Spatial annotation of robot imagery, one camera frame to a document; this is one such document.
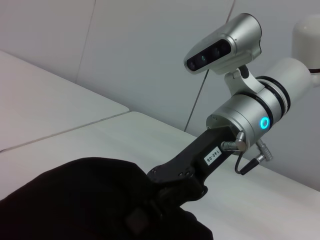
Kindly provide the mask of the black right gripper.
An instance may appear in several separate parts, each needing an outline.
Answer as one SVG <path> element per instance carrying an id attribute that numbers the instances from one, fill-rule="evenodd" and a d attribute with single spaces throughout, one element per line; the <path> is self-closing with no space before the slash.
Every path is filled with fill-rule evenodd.
<path id="1" fill-rule="evenodd" d="M 232 154 L 221 150 L 222 142 L 235 140 L 228 126 L 208 129 L 172 160 L 150 170 L 147 176 L 156 187 L 156 204 L 176 208 L 201 199 L 208 192 L 206 178 Z"/>

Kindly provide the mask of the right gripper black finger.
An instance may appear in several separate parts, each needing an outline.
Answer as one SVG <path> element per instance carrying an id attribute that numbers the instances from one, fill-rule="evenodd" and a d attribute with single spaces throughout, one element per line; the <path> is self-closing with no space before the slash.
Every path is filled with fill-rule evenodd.
<path id="1" fill-rule="evenodd" d="M 178 190 L 149 189 L 138 194 L 124 222 L 133 234 L 144 234 L 152 230 L 176 234 L 179 231 L 176 216 L 179 207 Z"/>

